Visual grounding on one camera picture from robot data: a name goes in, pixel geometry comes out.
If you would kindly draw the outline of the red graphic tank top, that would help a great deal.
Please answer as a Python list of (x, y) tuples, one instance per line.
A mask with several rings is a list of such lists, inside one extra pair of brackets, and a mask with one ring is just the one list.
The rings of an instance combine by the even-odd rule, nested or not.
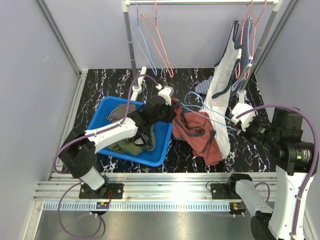
[(195, 157), (202, 157), (207, 166), (214, 166), (223, 160), (215, 138), (216, 131), (205, 112), (187, 111), (176, 98), (172, 99), (175, 118), (172, 120), (172, 134), (176, 140), (187, 142)]

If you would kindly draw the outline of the black white striped tank top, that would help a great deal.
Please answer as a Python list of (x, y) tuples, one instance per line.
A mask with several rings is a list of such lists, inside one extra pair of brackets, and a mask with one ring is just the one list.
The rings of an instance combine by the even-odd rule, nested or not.
[(106, 119), (110, 124), (102, 131), (102, 142), (106, 146), (143, 133), (142, 129), (136, 126), (136, 122), (129, 117), (135, 110), (137, 110), (135, 104), (122, 103), (109, 113)]

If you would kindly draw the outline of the green graphic tank top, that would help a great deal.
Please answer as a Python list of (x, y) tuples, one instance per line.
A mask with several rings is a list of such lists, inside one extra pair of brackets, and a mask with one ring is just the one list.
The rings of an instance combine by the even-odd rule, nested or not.
[(135, 157), (142, 152), (152, 152), (155, 147), (156, 137), (154, 125), (146, 132), (138, 133), (138, 136), (126, 138), (107, 146), (112, 152), (119, 154), (127, 153)]

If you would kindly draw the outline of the light blue wire hanger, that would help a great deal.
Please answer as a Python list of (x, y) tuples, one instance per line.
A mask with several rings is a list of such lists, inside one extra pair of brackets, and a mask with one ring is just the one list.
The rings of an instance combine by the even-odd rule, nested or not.
[(133, 34), (134, 39), (136, 40), (136, 43), (138, 44), (138, 47), (140, 48), (145, 60), (147, 61), (149, 67), (151, 68), (152, 72), (157, 76), (158, 75), (158, 70), (155, 66), (155, 63), (152, 59), (152, 55), (150, 53), (147, 41), (145, 39), (144, 33), (141, 28), (141, 21), (140, 21), (140, 14), (139, 14), (139, 7), (138, 7), (138, 2), (135, 0), (135, 7), (136, 7), (136, 20), (129, 20), (131, 24), (135, 25), (140, 33), (142, 43), (140, 43), (138, 37), (136, 36), (134, 30), (131, 30), (131, 33)]

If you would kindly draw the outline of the pink wire hanger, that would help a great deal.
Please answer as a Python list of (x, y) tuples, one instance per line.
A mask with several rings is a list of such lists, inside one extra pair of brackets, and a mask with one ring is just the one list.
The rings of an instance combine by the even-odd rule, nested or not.
[[(172, 68), (172, 65), (169, 61), (168, 58), (168, 54), (167, 54), (167, 50), (166, 47), (164, 45), (162, 36), (160, 34), (159, 28), (158, 28), (158, 5), (157, 5), (157, 1), (156, 0), (152, 0), (151, 1), (154, 4), (154, 20), (150, 19), (149, 17), (147, 17), (146, 15), (144, 15), (143, 13), (140, 15), (140, 18), (142, 20), (143, 26), (145, 27), (145, 29), (147, 30), (166, 70), (167, 73), (169, 74), (169, 76), (171, 78), (174, 77), (174, 69)], [(151, 33), (151, 30), (149, 28), (149, 26), (153, 26), (155, 28), (155, 31), (157, 33), (157, 39), (155, 39), (155, 37), (153, 36), (153, 34)]]

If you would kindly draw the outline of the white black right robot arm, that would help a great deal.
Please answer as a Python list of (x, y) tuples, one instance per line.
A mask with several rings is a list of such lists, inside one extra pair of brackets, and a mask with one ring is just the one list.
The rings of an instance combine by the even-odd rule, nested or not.
[(226, 192), (241, 198), (251, 215), (250, 228), (256, 240), (303, 240), (304, 212), (310, 185), (317, 172), (319, 141), (315, 126), (298, 108), (276, 105), (272, 121), (259, 119), (257, 110), (239, 103), (231, 111), (232, 122), (240, 127), (238, 135), (264, 145), (276, 164), (276, 194), (270, 207), (244, 173), (228, 178)]

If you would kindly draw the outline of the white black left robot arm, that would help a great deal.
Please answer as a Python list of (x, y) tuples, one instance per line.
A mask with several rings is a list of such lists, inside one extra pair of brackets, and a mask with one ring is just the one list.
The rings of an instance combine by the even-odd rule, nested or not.
[[(86, 184), (90, 193), (101, 199), (107, 195), (109, 184), (107, 177), (95, 168), (96, 153), (108, 152), (113, 157), (158, 167), (165, 160), (175, 115), (171, 101), (156, 96), (137, 110), (126, 113), (124, 118), (115, 123), (89, 129), (82, 134), (71, 133), (68, 142), (58, 151), (57, 158), (63, 162), (73, 178)], [(143, 150), (138, 156), (133, 156), (105, 150), (121, 140), (150, 131), (151, 127), (155, 127), (152, 151)]]

